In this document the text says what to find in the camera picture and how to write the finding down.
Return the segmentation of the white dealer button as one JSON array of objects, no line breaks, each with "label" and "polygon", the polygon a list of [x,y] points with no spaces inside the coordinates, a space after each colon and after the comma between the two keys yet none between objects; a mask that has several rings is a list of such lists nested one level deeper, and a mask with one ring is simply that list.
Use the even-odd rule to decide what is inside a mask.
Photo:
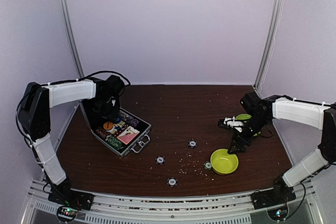
[{"label": "white dealer button", "polygon": [[109,130],[108,132],[111,134],[114,134],[115,132],[117,132],[118,129],[116,129],[115,127],[113,127],[111,130]]}]

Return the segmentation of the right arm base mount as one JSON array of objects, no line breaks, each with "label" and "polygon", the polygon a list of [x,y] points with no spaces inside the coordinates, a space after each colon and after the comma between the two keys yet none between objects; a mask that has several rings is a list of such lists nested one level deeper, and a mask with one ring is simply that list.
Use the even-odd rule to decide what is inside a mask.
[{"label": "right arm base mount", "polygon": [[267,208],[268,217],[273,221],[285,221],[289,216],[288,202],[295,200],[293,187],[288,187],[280,177],[274,180],[273,188],[251,194],[254,209]]}]

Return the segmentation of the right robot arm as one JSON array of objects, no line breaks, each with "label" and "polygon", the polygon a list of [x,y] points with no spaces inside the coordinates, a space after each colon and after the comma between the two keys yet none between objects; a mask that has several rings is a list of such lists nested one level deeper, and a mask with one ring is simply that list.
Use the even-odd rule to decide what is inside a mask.
[{"label": "right robot arm", "polygon": [[272,203],[279,204],[292,189],[307,178],[335,163],[335,104],[299,100],[287,95],[260,98],[256,92],[246,93],[240,104],[248,119],[224,118],[218,126],[233,130],[229,154],[244,153],[253,136],[275,122],[287,151],[302,145],[301,160],[274,180],[269,192]]}]

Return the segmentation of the aluminium poker case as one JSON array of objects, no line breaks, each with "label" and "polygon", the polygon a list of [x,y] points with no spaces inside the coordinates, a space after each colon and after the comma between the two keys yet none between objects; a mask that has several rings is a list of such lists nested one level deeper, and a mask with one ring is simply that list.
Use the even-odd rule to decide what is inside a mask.
[{"label": "aluminium poker case", "polygon": [[92,102],[88,100],[82,101],[81,109],[92,135],[120,157],[130,151],[141,152],[151,140],[152,125],[123,108],[114,122],[107,116],[94,113]]}]

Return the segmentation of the orange big blind button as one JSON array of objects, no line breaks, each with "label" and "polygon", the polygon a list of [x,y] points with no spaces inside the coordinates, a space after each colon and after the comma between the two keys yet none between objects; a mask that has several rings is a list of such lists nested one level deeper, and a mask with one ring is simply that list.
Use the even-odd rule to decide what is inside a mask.
[{"label": "orange big blind button", "polygon": [[104,125],[103,125],[103,128],[104,128],[104,130],[106,130],[106,131],[110,131],[110,130],[112,130],[113,127],[114,127],[114,124],[113,124],[112,122],[106,122],[106,123],[104,123]]}]

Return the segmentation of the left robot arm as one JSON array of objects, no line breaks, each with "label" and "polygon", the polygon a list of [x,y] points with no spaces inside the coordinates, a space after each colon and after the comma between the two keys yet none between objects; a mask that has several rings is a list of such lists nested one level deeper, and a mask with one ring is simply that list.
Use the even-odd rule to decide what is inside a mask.
[{"label": "left robot arm", "polygon": [[53,109],[79,101],[92,102],[94,115],[113,121],[130,80],[119,72],[97,71],[77,79],[27,84],[15,111],[15,123],[56,198],[71,205],[76,197],[52,142]]}]

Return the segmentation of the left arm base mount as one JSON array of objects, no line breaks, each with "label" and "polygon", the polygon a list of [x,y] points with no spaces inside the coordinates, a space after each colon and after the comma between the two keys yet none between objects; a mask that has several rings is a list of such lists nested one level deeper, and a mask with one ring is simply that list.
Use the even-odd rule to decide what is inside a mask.
[{"label": "left arm base mount", "polygon": [[50,184],[48,200],[59,204],[56,217],[63,223],[74,221],[82,210],[90,210],[94,195],[71,189],[69,183],[58,186]]}]

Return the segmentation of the green poker chip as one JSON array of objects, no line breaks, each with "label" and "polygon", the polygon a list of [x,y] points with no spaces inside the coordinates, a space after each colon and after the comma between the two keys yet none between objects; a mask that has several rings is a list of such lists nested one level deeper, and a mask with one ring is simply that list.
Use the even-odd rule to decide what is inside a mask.
[{"label": "green poker chip", "polygon": [[206,162],[204,163],[204,168],[205,168],[206,170],[211,170],[211,169],[212,169],[212,164],[211,164],[211,162],[210,162],[210,161],[206,161]]}]

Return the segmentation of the purple 500 chip front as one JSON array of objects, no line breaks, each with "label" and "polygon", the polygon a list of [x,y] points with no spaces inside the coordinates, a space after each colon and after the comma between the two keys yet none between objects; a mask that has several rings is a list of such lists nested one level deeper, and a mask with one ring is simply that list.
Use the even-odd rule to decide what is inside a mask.
[{"label": "purple 500 chip front", "polygon": [[170,186],[170,187],[175,187],[178,183],[178,180],[174,177],[170,177],[167,179],[167,184]]}]

